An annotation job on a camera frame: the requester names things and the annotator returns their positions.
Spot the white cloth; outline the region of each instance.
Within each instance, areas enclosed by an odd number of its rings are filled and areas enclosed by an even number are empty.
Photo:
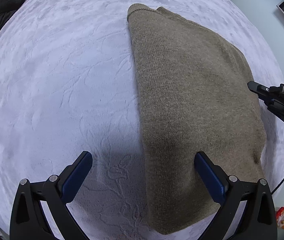
[[[210,28],[243,52],[256,82],[284,83],[270,47],[230,0],[26,0],[0,31],[0,227],[7,233],[19,181],[60,174],[83,150],[93,167],[68,207],[91,240],[196,240],[212,219],[169,236],[145,222],[126,20],[133,3]],[[268,139],[261,161],[274,188],[284,177],[284,123],[263,103],[261,110]]]

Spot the black gripper frame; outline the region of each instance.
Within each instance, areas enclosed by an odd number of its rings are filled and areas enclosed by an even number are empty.
[[[240,223],[228,240],[276,240],[277,223],[273,199],[265,179],[240,181],[227,176],[204,152],[194,158],[194,167],[220,209],[198,240],[223,240],[239,203],[247,201]]]
[[[58,240],[47,222],[40,201],[46,201],[65,240],[89,240],[66,207],[73,201],[92,167],[91,153],[84,151],[62,173],[46,181],[21,180],[12,208],[11,240]]]

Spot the knit fabric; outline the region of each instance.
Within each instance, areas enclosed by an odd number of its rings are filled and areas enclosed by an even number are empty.
[[[266,135],[244,55],[163,7],[133,4],[128,22],[145,152],[148,222],[179,231],[219,208],[194,170],[204,151],[244,181],[263,178]]]

